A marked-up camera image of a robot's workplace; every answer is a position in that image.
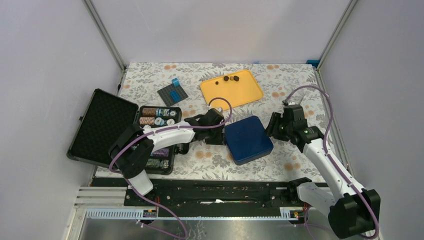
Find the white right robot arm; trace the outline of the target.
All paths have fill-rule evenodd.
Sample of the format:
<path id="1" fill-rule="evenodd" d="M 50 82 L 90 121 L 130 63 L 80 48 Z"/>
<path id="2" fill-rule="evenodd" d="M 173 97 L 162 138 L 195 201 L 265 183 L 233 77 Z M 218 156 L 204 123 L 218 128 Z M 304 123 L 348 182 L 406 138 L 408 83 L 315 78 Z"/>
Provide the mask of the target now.
<path id="1" fill-rule="evenodd" d="M 340 239 L 374 231 L 379 236 L 381 198 L 367 190 L 346 170 L 327 146 L 327 136 L 310 126 L 298 104 L 286 105 L 283 113 L 273 112 L 265 129 L 267 136 L 297 146 L 320 172 L 330 193 L 303 177 L 290 182 L 287 201 L 293 206 L 306 203 L 328 218 L 329 225 Z"/>

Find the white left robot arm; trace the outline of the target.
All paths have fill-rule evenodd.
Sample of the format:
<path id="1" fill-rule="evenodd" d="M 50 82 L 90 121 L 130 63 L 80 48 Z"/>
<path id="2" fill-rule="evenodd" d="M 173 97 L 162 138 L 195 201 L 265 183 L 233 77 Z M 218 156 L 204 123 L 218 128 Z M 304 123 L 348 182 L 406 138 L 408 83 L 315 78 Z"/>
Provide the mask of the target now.
<path id="1" fill-rule="evenodd" d="M 136 192 L 136 199 L 144 206 L 155 200 L 154 186 L 146 166 L 151 154 L 178 144 L 203 141 L 221 131 L 228 119 L 215 109 L 205 114 L 188 117 L 175 124 L 146 127 L 133 124 L 128 127 L 109 149 L 111 162 L 108 169 L 121 174 Z"/>

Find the blue tin lid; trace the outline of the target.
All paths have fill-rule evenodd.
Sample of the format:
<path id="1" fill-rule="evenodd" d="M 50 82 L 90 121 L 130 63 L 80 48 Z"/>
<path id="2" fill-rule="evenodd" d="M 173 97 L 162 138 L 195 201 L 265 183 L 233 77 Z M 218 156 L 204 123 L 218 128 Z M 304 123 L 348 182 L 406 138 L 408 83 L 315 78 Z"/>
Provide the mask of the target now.
<path id="1" fill-rule="evenodd" d="M 230 155 L 238 166 L 267 156 L 274 148 L 261 120 L 254 115 L 226 125 L 224 137 Z"/>

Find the clear plastic tongs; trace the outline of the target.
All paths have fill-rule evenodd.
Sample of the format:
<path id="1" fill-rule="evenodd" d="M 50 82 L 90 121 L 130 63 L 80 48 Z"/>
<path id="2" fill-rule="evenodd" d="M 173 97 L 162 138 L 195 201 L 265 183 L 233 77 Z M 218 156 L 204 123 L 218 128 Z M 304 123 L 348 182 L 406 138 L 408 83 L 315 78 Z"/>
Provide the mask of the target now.
<path id="1" fill-rule="evenodd" d="M 296 91 L 290 98 L 290 105 L 300 105 L 305 98 L 306 91 L 304 89 Z"/>

